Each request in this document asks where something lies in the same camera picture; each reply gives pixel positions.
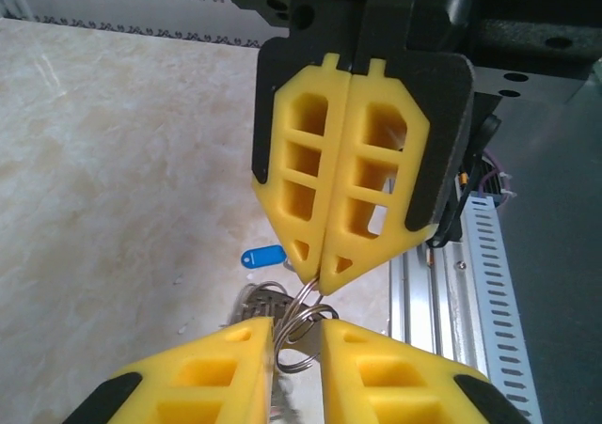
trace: yellow foam block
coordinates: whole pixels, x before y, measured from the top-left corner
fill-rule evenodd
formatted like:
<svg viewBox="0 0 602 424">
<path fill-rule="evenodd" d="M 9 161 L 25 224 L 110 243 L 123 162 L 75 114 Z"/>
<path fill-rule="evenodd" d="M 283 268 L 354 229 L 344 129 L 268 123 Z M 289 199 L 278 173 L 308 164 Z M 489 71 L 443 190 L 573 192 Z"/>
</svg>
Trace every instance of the yellow foam block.
<svg viewBox="0 0 602 424">
<path fill-rule="evenodd" d="M 253 179 L 253 190 L 304 283 L 318 274 L 322 262 L 351 78 L 337 70 L 338 61 L 338 55 L 326 55 L 322 66 L 305 67 L 276 93 L 268 181 Z"/>
<path fill-rule="evenodd" d="M 110 424 L 265 424 L 273 374 L 272 318 L 237 323 L 116 372 L 142 382 Z"/>
<path fill-rule="evenodd" d="M 429 121 L 402 82 L 384 72 L 385 61 L 373 60 L 368 75 L 352 76 L 349 86 L 320 270 L 324 295 L 434 232 L 405 227 Z M 395 179 L 392 191 L 388 179 Z M 377 207 L 383 221 L 369 228 Z"/>
<path fill-rule="evenodd" d="M 474 369 L 339 320 L 321 357 L 326 424 L 486 424 L 453 380 Z"/>
</svg>

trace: hole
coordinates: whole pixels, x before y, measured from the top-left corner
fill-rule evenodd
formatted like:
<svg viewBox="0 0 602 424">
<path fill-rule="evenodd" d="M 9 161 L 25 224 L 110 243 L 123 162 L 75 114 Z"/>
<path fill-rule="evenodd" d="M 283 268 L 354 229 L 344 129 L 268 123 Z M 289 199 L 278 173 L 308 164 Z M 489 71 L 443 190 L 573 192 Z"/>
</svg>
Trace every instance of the hole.
<svg viewBox="0 0 602 424">
<path fill-rule="evenodd" d="M 379 219 L 381 218 L 383 209 L 386 213 L 387 208 L 354 198 L 348 198 L 345 206 L 347 207 L 345 215 L 349 216 L 347 228 L 349 232 L 367 239 L 378 237 L 380 234 L 378 230 L 382 230 L 385 220 L 383 217 L 379 224 Z"/>
<path fill-rule="evenodd" d="M 404 147 L 407 126 L 397 108 L 390 104 L 372 103 L 366 112 L 365 143 L 396 151 Z"/>
<path fill-rule="evenodd" d="M 282 204 L 284 211 L 301 220 L 311 220 L 316 191 L 296 182 L 283 182 Z"/>
<path fill-rule="evenodd" d="M 161 402 L 158 424 L 214 424 L 222 404 L 216 400 Z"/>
<path fill-rule="evenodd" d="M 512 324 L 506 321 L 493 321 L 493 324 L 497 325 L 498 327 L 512 327 Z"/>
<path fill-rule="evenodd" d="M 502 368 L 501 371 L 504 374 L 508 374 L 508 375 L 514 375 L 516 377 L 521 377 L 523 375 L 523 373 L 520 370 L 516 370 L 516 369 L 507 369 L 507 368 Z"/>
<path fill-rule="evenodd" d="M 516 389 L 525 389 L 526 386 L 524 386 L 523 384 L 521 384 L 520 382 L 509 382 L 509 381 L 504 381 L 504 384 L 506 386 L 509 386 L 511 388 L 516 388 Z"/>
<path fill-rule="evenodd" d="M 305 261 L 309 255 L 309 245 L 301 241 L 293 241 L 294 251 L 302 261 Z"/>
<path fill-rule="evenodd" d="M 512 333 L 505 333 L 505 332 L 496 332 L 496 335 L 500 338 L 508 338 L 508 339 L 514 339 L 515 336 Z"/>
<path fill-rule="evenodd" d="M 449 422 L 441 403 L 433 397 L 419 400 L 371 397 L 378 424 L 442 424 Z"/>
<path fill-rule="evenodd" d="M 322 95 L 304 93 L 293 103 L 293 128 L 305 133 L 324 135 L 328 100 Z"/>
<path fill-rule="evenodd" d="M 424 386 L 411 365 L 386 358 L 361 358 L 357 368 L 364 386 Z"/>
<path fill-rule="evenodd" d="M 518 98 L 520 97 L 520 93 L 518 93 L 516 90 L 500 90 L 498 92 L 499 95 L 501 95 L 502 97 L 508 97 L 508 98 Z"/>
<path fill-rule="evenodd" d="M 342 340 L 345 342 L 368 342 L 366 339 L 359 337 L 358 335 L 354 335 L 353 333 L 345 333 L 342 336 Z"/>
<path fill-rule="evenodd" d="M 285 157 L 286 166 L 292 170 L 307 173 L 312 177 L 318 176 L 321 153 L 317 149 L 310 149 L 289 142 L 287 143 Z"/>
<path fill-rule="evenodd" d="M 518 349 L 515 346 L 509 346 L 507 344 L 498 344 L 498 347 L 500 349 L 502 349 L 503 351 L 508 351 L 508 352 L 516 352 L 516 351 L 518 351 Z"/>
<path fill-rule="evenodd" d="M 226 335 L 226 341 L 229 342 L 243 342 L 251 339 L 251 330 L 248 328 L 241 328 L 235 332 L 228 333 Z"/>
<path fill-rule="evenodd" d="M 173 386 L 229 386 L 236 371 L 236 360 L 196 359 L 184 365 L 173 379 Z"/>
<path fill-rule="evenodd" d="M 546 47 L 554 50 L 565 50 L 573 46 L 573 41 L 566 37 L 552 37 L 546 40 Z"/>
<path fill-rule="evenodd" d="M 353 265 L 353 261 L 343 257 L 337 257 L 337 268 L 335 270 L 336 274 L 340 274 L 341 272 L 349 269 Z"/>
<path fill-rule="evenodd" d="M 384 161 L 358 158 L 356 161 L 355 185 L 374 191 L 390 193 L 386 186 L 389 178 L 397 177 L 397 165 Z"/>
<path fill-rule="evenodd" d="M 299 6 L 293 11 L 291 25 L 299 31 L 302 31 L 311 26 L 315 16 L 316 12 L 313 10 L 312 6 L 308 6 L 307 4 Z"/>
<path fill-rule="evenodd" d="M 506 363 L 520 363 L 520 360 L 518 360 L 518 358 L 514 358 L 513 356 L 501 356 L 499 359 L 501 361 L 505 361 Z"/>
<path fill-rule="evenodd" d="M 280 0 L 267 0 L 265 3 L 273 10 L 278 10 L 280 12 L 284 12 L 289 8 Z"/>
<path fill-rule="evenodd" d="M 527 402 L 529 401 L 527 398 L 523 398 L 522 396 L 517 396 L 516 394 L 507 394 L 506 397 L 509 400 L 513 400 L 514 402 Z"/>
<path fill-rule="evenodd" d="M 529 76 L 523 73 L 506 73 L 504 74 L 504 78 L 514 83 L 524 83 L 525 81 L 529 81 Z"/>
</svg>

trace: patterned wallpaper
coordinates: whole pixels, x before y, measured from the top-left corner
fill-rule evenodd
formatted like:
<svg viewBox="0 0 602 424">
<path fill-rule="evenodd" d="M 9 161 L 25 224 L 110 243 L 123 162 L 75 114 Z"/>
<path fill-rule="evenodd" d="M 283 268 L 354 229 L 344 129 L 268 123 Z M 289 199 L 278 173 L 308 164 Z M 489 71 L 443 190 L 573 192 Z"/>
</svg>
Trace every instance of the patterned wallpaper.
<svg viewBox="0 0 602 424">
<path fill-rule="evenodd" d="M 25 0 L 29 18 L 131 34 L 259 47 L 286 30 L 230 0 Z"/>
</svg>

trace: perforated metal strip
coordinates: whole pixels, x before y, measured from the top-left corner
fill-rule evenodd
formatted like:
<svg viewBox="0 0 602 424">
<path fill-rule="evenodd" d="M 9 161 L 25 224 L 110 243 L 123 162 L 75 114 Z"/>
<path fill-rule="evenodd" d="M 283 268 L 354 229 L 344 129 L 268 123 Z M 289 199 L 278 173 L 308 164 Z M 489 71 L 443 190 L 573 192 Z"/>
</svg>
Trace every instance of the perforated metal strip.
<svg viewBox="0 0 602 424">
<path fill-rule="evenodd" d="M 541 423 L 493 200 L 471 197 L 465 216 L 489 379 L 529 421 Z"/>
</svg>

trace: blue key tag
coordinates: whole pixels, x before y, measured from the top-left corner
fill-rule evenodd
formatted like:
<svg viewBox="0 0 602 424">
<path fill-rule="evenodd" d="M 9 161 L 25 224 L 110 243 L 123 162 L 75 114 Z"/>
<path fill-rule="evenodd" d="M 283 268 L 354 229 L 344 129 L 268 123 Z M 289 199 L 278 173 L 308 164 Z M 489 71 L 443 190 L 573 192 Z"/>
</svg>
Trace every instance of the blue key tag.
<svg viewBox="0 0 602 424">
<path fill-rule="evenodd" d="M 247 269 L 273 266 L 280 264 L 286 259 L 286 253 L 281 245 L 268 245 L 267 247 L 252 248 L 246 250 L 241 256 L 241 263 Z"/>
</svg>

